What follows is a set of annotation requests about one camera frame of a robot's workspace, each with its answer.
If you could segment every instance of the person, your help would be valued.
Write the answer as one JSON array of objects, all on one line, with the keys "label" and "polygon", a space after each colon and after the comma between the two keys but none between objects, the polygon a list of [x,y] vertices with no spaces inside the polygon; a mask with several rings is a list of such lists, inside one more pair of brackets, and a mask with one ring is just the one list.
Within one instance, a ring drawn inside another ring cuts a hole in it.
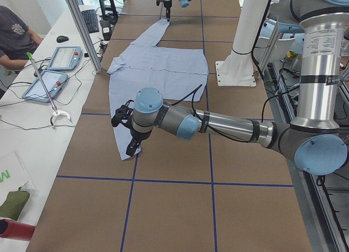
[{"label": "person", "polygon": [[0,5],[0,65],[8,70],[21,70],[42,42],[15,13]]}]

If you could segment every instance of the white table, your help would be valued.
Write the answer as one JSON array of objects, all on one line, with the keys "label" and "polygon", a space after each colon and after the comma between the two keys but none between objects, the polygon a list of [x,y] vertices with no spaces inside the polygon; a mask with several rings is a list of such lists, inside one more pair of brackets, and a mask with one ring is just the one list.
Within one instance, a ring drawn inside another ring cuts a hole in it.
[{"label": "white table", "polygon": [[[91,8],[95,7],[81,6],[81,10]],[[59,35],[66,35],[69,37],[69,41],[60,44],[57,43],[56,38]],[[101,31],[99,33],[92,33],[91,39],[93,43],[103,39]],[[62,14],[40,44],[33,55],[34,60],[38,61],[51,57],[57,46],[80,46],[83,53],[86,52],[68,9]],[[68,76],[72,76],[74,72],[79,70],[86,60],[88,60],[88,58],[82,56],[77,68],[73,72],[68,73]],[[35,80],[33,74],[33,67],[28,67],[19,73],[14,82],[33,82]],[[88,62],[77,75],[77,78],[82,82],[82,86],[79,88],[78,93],[74,96],[71,103],[67,106],[63,106],[56,102],[59,110],[67,111],[71,115],[72,123],[70,123],[66,117],[62,116],[55,119],[55,125],[76,125],[94,77],[94,68],[92,63]],[[79,84],[79,81],[72,77],[65,84],[56,99],[62,103],[69,102]],[[11,90],[19,97],[22,96],[26,89],[27,86],[14,85],[11,87]],[[50,124],[50,117],[53,110],[49,103],[43,104],[28,101],[15,105],[3,106],[20,101],[23,101],[23,99],[18,99],[13,92],[6,92],[0,100],[0,115],[2,115],[2,120],[24,128],[43,127]],[[55,130],[50,127],[24,131],[0,122],[0,157],[15,151],[29,172],[37,189],[37,193],[29,198],[18,221],[31,225],[37,224],[73,132],[74,128],[71,127],[57,127]],[[0,238],[0,251],[21,252],[26,250],[28,244],[29,242],[25,241]]]}]

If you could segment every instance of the green pouch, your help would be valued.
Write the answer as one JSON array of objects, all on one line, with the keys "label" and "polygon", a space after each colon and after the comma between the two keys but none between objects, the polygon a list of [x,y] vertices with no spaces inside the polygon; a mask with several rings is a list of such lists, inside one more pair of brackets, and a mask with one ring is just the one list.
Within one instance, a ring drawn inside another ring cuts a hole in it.
[{"label": "green pouch", "polygon": [[11,191],[7,194],[7,198],[0,206],[0,217],[11,218],[13,220],[18,220],[22,209],[29,199],[30,194],[26,191]]}]

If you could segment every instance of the black keyboard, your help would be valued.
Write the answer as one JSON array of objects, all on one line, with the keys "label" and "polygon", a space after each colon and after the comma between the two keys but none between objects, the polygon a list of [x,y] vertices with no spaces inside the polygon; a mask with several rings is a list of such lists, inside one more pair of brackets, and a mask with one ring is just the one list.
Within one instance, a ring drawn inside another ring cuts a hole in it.
[{"label": "black keyboard", "polygon": [[96,10],[88,9],[88,10],[81,11],[81,15],[87,26],[87,30],[89,33],[94,33],[99,31]]}]

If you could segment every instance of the black mouse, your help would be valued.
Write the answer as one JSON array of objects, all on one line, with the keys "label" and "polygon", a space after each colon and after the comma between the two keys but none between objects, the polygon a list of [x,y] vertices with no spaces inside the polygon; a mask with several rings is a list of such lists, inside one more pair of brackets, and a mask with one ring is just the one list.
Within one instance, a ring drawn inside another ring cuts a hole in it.
[{"label": "black mouse", "polygon": [[62,43],[62,42],[65,42],[65,41],[68,41],[69,38],[64,36],[64,35],[59,35],[56,39],[57,43]]}]

